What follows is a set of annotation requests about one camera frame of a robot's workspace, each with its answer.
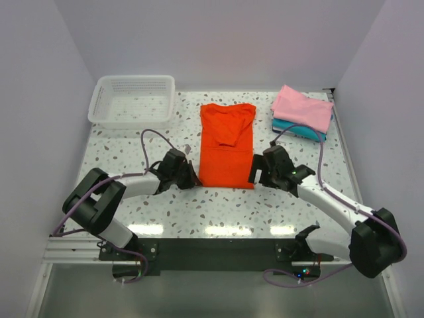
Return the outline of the orange t-shirt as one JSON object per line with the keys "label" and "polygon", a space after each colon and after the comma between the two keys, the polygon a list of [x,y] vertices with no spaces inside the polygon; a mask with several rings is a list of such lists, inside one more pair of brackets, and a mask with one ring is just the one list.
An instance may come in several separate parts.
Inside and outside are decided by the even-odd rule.
{"label": "orange t-shirt", "polygon": [[248,182],[256,107],[249,103],[202,105],[199,179],[205,187],[254,189]]}

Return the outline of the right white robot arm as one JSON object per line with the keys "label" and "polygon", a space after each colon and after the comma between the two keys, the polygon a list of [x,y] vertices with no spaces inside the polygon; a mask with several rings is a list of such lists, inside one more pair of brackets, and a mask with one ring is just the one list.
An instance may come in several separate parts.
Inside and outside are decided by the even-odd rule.
{"label": "right white robot arm", "polygon": [[317,253],[328,254],[350,260],[363,276],[375,278],[407,255],[390,211],[376,211],[360,204],[323,182],[319,172],[306,165],[294,166],[282,146],[273,144],[262,154],[255,154],[248,180],[302,199],[324,212],[349,235],[349,241],[344,243],[310,238],[309,231],[300,232],[295,253],[302,260],[311,260]]}

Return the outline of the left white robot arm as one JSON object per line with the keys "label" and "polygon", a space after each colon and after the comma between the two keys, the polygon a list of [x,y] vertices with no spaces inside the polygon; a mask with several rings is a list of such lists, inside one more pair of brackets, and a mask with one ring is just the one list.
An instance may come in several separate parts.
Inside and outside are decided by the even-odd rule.
{"label": "left white robot arm", "polygon": [[65,200],[62,212],[66,220],[103,239],[121,259],[142,261],[137,235],[116,220],[115,213],[124,199],[159,195],[173,185],[178,189],[202,186],[191,161],[174,148],[145,172],[112,176],[100,168],[91,169]]}

